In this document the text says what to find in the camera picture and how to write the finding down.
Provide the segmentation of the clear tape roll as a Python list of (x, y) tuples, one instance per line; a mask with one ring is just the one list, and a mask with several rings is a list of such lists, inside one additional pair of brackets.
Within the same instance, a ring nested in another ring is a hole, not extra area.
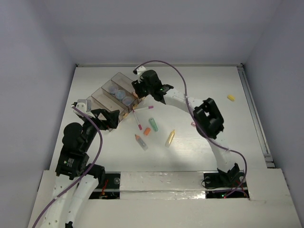
[(110, 85), (109, 87), (108, 87), (108, 92), (110, 93), (110, 94), (115, 94), (117, 91), (119, 90), (119, 87), (117, 86), (117, 85)]

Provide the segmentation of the green highlighter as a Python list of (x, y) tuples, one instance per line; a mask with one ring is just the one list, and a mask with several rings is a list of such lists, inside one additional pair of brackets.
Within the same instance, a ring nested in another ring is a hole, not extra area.
[(152, 129), (153, 129), (155, 132), (158, 132), (158, 126), (157, 126), (157, 124), (156, 124), (154, 118), (150, 118), (150, 119), (149, 119), (149, 123), (150, 123)]

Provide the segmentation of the yellow highlighter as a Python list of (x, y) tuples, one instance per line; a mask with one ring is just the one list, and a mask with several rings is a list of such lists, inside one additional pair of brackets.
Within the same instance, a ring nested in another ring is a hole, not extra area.
[(172, 131), (170, 132), (170, 134), (169, 134), (167, 140), (166, 140), (166, 143), (165, 143), (165, 146), (166, 146), (166, 147), (170, 147), (170, 145), (171, 145), (171, 143), (172, 143), (172, 141), (173, 141), (173, 139), (174, 139), (174, 136), (175, 136), (175, 130), (172, 130)]

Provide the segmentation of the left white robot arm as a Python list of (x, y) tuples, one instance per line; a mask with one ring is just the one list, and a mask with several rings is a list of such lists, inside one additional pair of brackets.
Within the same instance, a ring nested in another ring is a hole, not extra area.
[(52, 200), (39, 215), (42, 228), (74, 228), (93, 190), (107, 185), (105, 168), (96, 160), (88, 163), (87, 152), (96, 135), (117, 128), (119, 111), (73, 109), (83, 124), (70, 123), (64, 128)]

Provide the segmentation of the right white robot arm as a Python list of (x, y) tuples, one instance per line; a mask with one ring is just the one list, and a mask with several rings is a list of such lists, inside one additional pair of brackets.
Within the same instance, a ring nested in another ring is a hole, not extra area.
[(224, 119), (215, 101), (211, 98), (201, 100), (188, 97), (173, 86), (163, 84), (156, 71), (147, 70), (141, 66), (133, 71), (137, 80), (132, 82), (135, 93), (139, 98), (152, 96), (155, 101), (181, 109), (191, 115), (198, 133), (205, 138), (211, 147), (217, 163), (215, 184), (210, 178), (207, 185), (211, 188), (232, 187), (238, 178), (239, 166), (233, 161), (228, 147), (223, 144)]

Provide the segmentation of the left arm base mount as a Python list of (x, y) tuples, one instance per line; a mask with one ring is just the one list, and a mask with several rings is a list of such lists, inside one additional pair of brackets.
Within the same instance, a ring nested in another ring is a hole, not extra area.
[(90, 195), (90, 200), (117, 200), (120, 198), (120, 172), (107, 172), (104, 185), (99, 185)]

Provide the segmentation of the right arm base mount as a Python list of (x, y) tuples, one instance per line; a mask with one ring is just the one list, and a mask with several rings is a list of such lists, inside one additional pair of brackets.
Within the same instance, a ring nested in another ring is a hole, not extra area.
[(207, 199), (249, 199), (245, 172), (241, 171), (236, 163), (227, 173), (220, 170), (204, 173), (201, 185), (207, 190)]

